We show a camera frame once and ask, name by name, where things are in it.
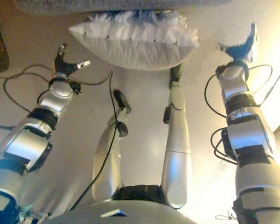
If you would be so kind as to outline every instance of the black cable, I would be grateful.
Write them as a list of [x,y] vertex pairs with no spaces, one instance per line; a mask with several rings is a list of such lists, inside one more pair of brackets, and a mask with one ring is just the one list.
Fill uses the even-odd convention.
[[278,78],[276,79],[275,83],[272,85],[271,89],[269,90],[269,92],[266,94],[264,100],[262,101],[262,103],[260,105],[263,104],[263,102],[267,99],[267,97],[270,95],[270,93],[272,92],[273,88],[275,87],[275,85],[277,84],[278,80],[280,79],[280,74],[278,76]]
[[81,85],[101,85],[101,84],[103,84],[105,81],[108,80],[108,78],[110,77],[110,75],[111,75],[111,72],[109,72],[109,74],[107,75],[107,77],[106,77],[104,80],[102,80],[102,81],[100,81],[100,82],[98,82],[98,83],[87,83],[87,82],[77,81],[77,80],[74,80],[74,79],[68,79],[68,80],[70,80],[70,81],[72,81],[72,82],[79,83],[79,84],[81,84]]
[[[222,127],[222,128],[219,128],[219,129],[217,129],[217,130],[215,130],[214,131],[214,133],[211,135],[211,137],[210,137],[210,144],[211,144],[211,146],[213,147],[213,148],[216,148],[216,146],[214,145],[214,142],[213,142],[213,137],[214,137],[214,135],[218,132],[218,131],[221,131],[221,130],[223,130],[224,129],[224,127]],[[224,153],[221,153],[220,151],[218,151],[222,156],[227,156],[227,155],[225,155]]]
[[225,159],[225,158],[223,158],[223,157],[221,157],[221,156],[219,156],[219,155],[216,154],[216,152],[220,152],[217,148],[218,148],[218,146],[221,144],[221,142],[222,142],[222,139],[216,144],[216,146],[215,146],[215,148],[214,148],[214,155],[215,155],[217,158],[221,159],[221,160],[224,160],[224,161],[226,161],[226,162],[228,162],[228,163],[237,165],[236,162],[227,160],[227,159]]
[[42,92],[41,94],[39,94],[37,100],[36,100],[36,103],[38,104],[40,98],[42,97],[43,94],[45,94],[46,92],[48,92],[49,90],[45,90],[44,92]]
[[15,128],[15,126],[2,126],[0,125],[0,129],[6,129],[6,130],[13,130]]
[[223,129],[224,129],[224,127],[221,127],[221,128],[219,128],[219,129],[215,130],[214,133],[213,133],[213,134],[211,135],[211,137],[210,137],[210,144],[211,144],[211,146],[214,148],[214,155],[215,155],[217,158],[219,158],[219,159],[222,159],[222,160],[224,160],[224,161],[226,161],[226,162],[229,162],[229,163],[232,163],[232,164],[237,165],[237,163],[235,163],[235,162],[233,162],[233,161],[230,161],[230,160],[227,160],[227,159],[225,159],[225,158],[220,157],[219,155],[217,155],[217,153],[219,153],[219,154],[221,154],[221,155],[224,156],[224,157],[228,157],[226,154],[220,152],[220,151],[217,149],[218,146],[220,145],[220,143],[222,142],[222,139],[217,143],[217,145],[214,145],[214,143],[213,143],[213,137],[214,137],[214,135],[215,135],[217,132],[219,132],[219,131],[221,131],[221,130],[223,130]]
[[71,210],[74,210],[78,204],[81,202],[81,200],[84,198],[84,196],[87,194],[87,192],[90,190],[90,188],[93,186],[93,184],[95,183],[95,181],[99,178],[100,174],[102,173],[104,166],[106,164],[106,161],[108,159],[108,156],[110,154],[113,142],[114,142],[114,138],[115,138],[115,134],[116,134],[116,129],[117,129],[117,116],[116,116],[116,110],[115,110],[115,105],[114,105],[114,100],[113,100],[113,96],[112,96],[112,92],[111,92],[111,80],[112,80],[112,75],[113,75],[113,71],[110,72],[110,81],[109,81],[109,92],[110,92],[110,96],[111,96],[111,101],[112,101],[112,105],[113,105],[113,112],[114,112],[114,117],[115,117],[115,128],[114,128],[114,134],[109,146],[109,150],[107,152],[107,155],[104,159],[104,162],[101,166],[101,169],[99,170],[98,174],[96,175],[96,177],[93,179],[93,181],[87,186],[87,188],[84,190],[84,192],[82,193],[82,195],[78,198],[78,200],[74,203],[74,205],[71,207]]
[[273,67],[272,67],[271,65],[269,65],[269,64],[257,65],[257,66],[254,66],[254,67],[249,68],[249,70],[253,70],[253,69],[256,69],[256,68],[260,68],[260,67],[269,67],[269,68],[271,69],[271,73],[270,73],[269,78],[266,80],[266,82],[263,83],[263,85],[261,85],[256,91],[254,91],[253,94],[256,93],[256,92],[258,92],[262,87],[264,87],[265,84],[267,84],[267,82],[268,82],[268,81],[271,79],[271,77],[272,77]]
[[212,75],[212,76],[209,78],[209,80],[207,81],[206,85],[205,85],[205,88],[204,88],[204,100],[205,100],[207,106],[208,106],[213,112],[215,112],[217,115],[219,115],[219,116],[221,116],[221,117],[223,117],[223,118],[226,118],[225,115],[223,115],[223,114],[217,112],[217,111],[209,104],[209,102],[208,102],[208,100],[207,100],[207,98],[206,98],[207,87],[209,86],[209,83],[210,83],[211,79],[212,79],[213,77],[215,77],[215,76],[216,76],[216,75]]

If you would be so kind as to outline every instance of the wire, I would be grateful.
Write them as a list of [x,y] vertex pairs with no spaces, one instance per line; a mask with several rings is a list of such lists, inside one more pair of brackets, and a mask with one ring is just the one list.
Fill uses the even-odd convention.
[[272,85],[272,87],[269,90],[269,92],[266,94],[264,100],[262,101],[262,103],[260,105],[262,105],[264,103],[264,101],[267,99],[267,97],[270,95],[270,93],[272,92],[273,88],[275,87],[275,85],[277,84],[279,79],[280,79],[280,74],[279,74],[278,78],[276,79],[275,83]]
[[106,161],[108,159],[108,156],[110,154],[113,142],[114,142],[114,138],[115,138],[115,134],[116,134],[116,129],[117,129],[117,116],[116,116],[116,111],[115,111],[115,105],[114,105],[114,100],[113,100],[113,96],[112,96],[112,92],[111,92],[111,80],[112,80],[112,75],[113,75],[113,71],[110,72],[110,81],[109,81],[109,92],[110,92],[110,96],[111,96],[111,101],[112,101],[112,106],[113,106],[113,112],[114,112],[114,117],[115,117],[115,128],[114,128],[114,134],[109,146],[109,150],[107,152],[107,155],[104,159],[104,162],[101,166],[101,169],[99,170],[98,174],[96,175],[96,177],[93,179],[93,181],[87,186],[87,188],[84,190],[84,192],[82,193],[82,195],[78,198],[78,200],[74,203],[74,205],[71,207],[71,210],[74,210],[78,204],[81,202],[81,200],[84,198],[84,196],[86,195],[86,193],[90,190],[90,188],[93,186],[93,184],[95,183],[95,181],[99,178],[100,174],[102,173],[104,166],[106,164]]
[[105,81],[108,80],[108,78],[110,77],[110,75],[111,75],[111,72],[109,72],[109,74],[107,75],[107,77],[106,77],[104,80],[102,80],[102,81],[100,81],[100,82],[98,82],[98,83],[86,83],[86,82],[77,81],[77,80],[75,80],[75,79],[68,79],[68,80],[70,80],[70,81],[72,81],[72,82],[79,83],[79,84],[81,84],[81,85],[101,85],[101,84],[103,84]]
[[260,67],[269,67],[269,68],[271,69],[271,73],[270,73],[269,78],[266,80],[266,82],[263,83],[263,85],[261,85],[256,91],[254,91],[253,94],[256,93],[256,92],[258,92],[262,87],[264,87],[265,84],[267,84],[267,82],[268,82],[268,81],[271,79],[271,77],[272,77],[273,67],[272,67],[271,65],[269,65],[269,64],[257,65],[257,66],[254,66],[254,67],[249,68],[249,70],[253,70],[253,69],[256,69],[256,68],[260,68]]
[[48,92],[49,90],[45,90],[44,92],[42,92],[41,94],[39,94],[37,100],[36,100],[36,103],[38,104],[40,98],[42,97],[43,94],[45,94],[46,92]]
[[[224,127],[219,128],[219,129],[215,130],[214,133],[211,135],[211,137],[210,137],[210,144],[211,144],[211,146],[212,146],[213,148],[216,148],[216,146],[214,145],[214,142],[213,142],[214,135],[215,135],[218,131],[221,131],[221,130],[223,130],[223,129],[224,129]],[[218,151],[218,152],[219,152],[222,156],[227,156],[227,155],[225,155],[224,153],[221,153],[220,151]]]
[[228,163],[231,163],[231,164],[234,164],[234,165],[237,165],[237,163],[236,162],[233,162],[233,161],[230,161],[230,160],[227,160],[227,159],[225,159],[225,158],[223,158],[223,157],[221,157],[221,156],[219,156],[219,155],[217,155],[217,153],[216,152],[219,152],[219,153],[221,153],[217,148],[218,148],[218,146],[221,144],[221,142],[222,142],[222,139],[216,144],[216,146],[215,146],[215,148],[214,148],[214,155],[217,157],[217,158],[219,158],[219,159],[221,159],[221,160],[224,160],[224,161],[226,161],[226,162],[228,162]]
[[211,79],[212,79],[213,77],[215,77],[215,76],[216,76],[216,75],[212,75],[212,76],[209,78],[209,80],[207,81],[206,85],[205,85],[205,88],[204,88],[204,100],[205,100],[207,106],[208,106],[213,112],[215,112],[217,115],[219,115],[219,116],[221,116],[221,117],[223,117],[223,118],[226,118],[225,115],[223,115],[223,114],[217,112],[217,111],[209,104],[209,102],[208,102],[208,100],[207,100],[207,97],[206,97],[207,87],[209,86],[209,83],[210,83]]
[[224,154],[224,153],[221,153],[221,152],[217,149],[218,146],[221,144],[222,139],[221,139],[216,145],[214,145],[214,143],[213,143],[213,137],[214,137],[214,135],[215,135],[217,132],[219,132],[220,130],[223,130],[223,129],[224,129],[224,127],[215,130],[214,133],[213,133],[213,134],[211,135],[211,137],[210,137],[211,146],[214,148],[214,155],[215,155],[217,158],[219,158],[219,159],[222,159],[222,160],[224,160],[224,161],[226,161],[226,162],[229,162],[229,163],[232,163],[232,164],[234,164],[234,165],[237,165],[236,162],[233,162],[233,161],[230,161],[230,160],[225,159],[224,157],[228,157],[228,156],[227,156],[226,154]]
[[228,212],[228,216],[223,216],[223,215],[219,215],[219,216],[215,216],[215,219],[218,219],[218,220],[224,220],[224,221],[229,221],[229,220],[237,220],[237,218],[235,218],[233,216],[234,213],[231,213],[229,215],[229,212]]

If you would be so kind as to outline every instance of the pillow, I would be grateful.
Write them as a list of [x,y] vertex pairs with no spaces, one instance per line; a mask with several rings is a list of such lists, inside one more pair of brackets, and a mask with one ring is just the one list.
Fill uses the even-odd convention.
[[198,46],[197,31],[176,11],[95,13],[69,31],[97,57],[135,70],[172,68]]

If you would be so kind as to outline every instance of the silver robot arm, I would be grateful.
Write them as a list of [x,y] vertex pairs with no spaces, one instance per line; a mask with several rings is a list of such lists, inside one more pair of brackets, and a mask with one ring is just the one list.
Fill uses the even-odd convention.
[[234,61],[218,67],[227,124],[221,132],[226,154],[237,161],[235,210],[240,224],[280,224],[280,166],[275,139],[246,81],[258,34],[254,24],[245,44],[221,48]]
[[34,110],[24,118],[0,145],[0,223],[11,223],[16,218],[20,190],[29,172],[39,169],[47,159],[52,145],[49,138],[63,116],[73,95],[80,86],[67,77],[90,64],[85,61],[70,64],[63,61],[65,45],[58,49],[55,72],[49,91],[39,100]]

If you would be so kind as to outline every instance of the black joint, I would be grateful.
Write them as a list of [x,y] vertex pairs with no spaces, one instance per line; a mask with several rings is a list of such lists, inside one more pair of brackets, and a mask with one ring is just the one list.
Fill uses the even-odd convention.
[[170,120],[170,112],[171,112],[171,106],[167,106],[165,108],[164,116],[163,116],[163,122],[164,124],[168,125]]
[[271,164],[269,161],[269,156],[265,153],[262,145],[246,146],[236,149],[235,151],[238,155],[238,164],[240,168],[245,165],[255,163]]
[[125,125],[125,123],[121,121],[117,122],[117,130],[119,131],[119,136],[121,138],[126,137],[127,134],[129,133],[127,126]]
[[55,129],[55,126],[58,122],[58,116],[45,108],[36,108],[27,117],[43,121],[44,123],[48,124],[52,130]]
[[46,149],[43,151],[42,155],[38,158],[38,160],[33,165],[33,167],[29,170],[29,172],[35,171],[43,166],[52,148],[53,148],[52,144],[48,143]]
[[259,191],[265,191],[265,189],[264,188],[249,188],[249,189],[243,190],[239,194],[239,197],[241,197],[242,195],[247,194],[247,193],[259,192]]
[[30,132],[32,132],[34,134],[37,134],[38,136],[41,136],[45,139],[49,139],[52,136],[52,132],[44,133],[44,132],[40,131],[39,129],[35,128],[35,127],[27,126],[27,127],[25,127],[25,129],[27,129]]
[[254,101],[254,97],[249,94],[240,94],[236,95],[230,99],[228,99],[225,103],[226,108],[226,114],[230,114],[234,110],[249,107],[249,106],[255,106],[257,107],[257,104]]
[[4,159],[0,160],[0,169],[11,170],[19,175],[23,175],[26,169],[26,161],[22,162],[21,157],[4,153]]
[[225,151],[225,154],[232,158],[233,160],[237,160],[233,150],[232,150],[232,147],[231,147],[231,144],[230,144],[230,141],[229,141],[229,137],[228,137],[228,133],[227,133],[227,128],[224,128],[222,129],[221,131],[221,137],[222,137],[222,142],[223,142],[223,146],[224,146],[224,151]]
[[233,202],[232,209],[235,211],[240,224],[259,224],[256,214],[252,209],[245,209],[241,198]]

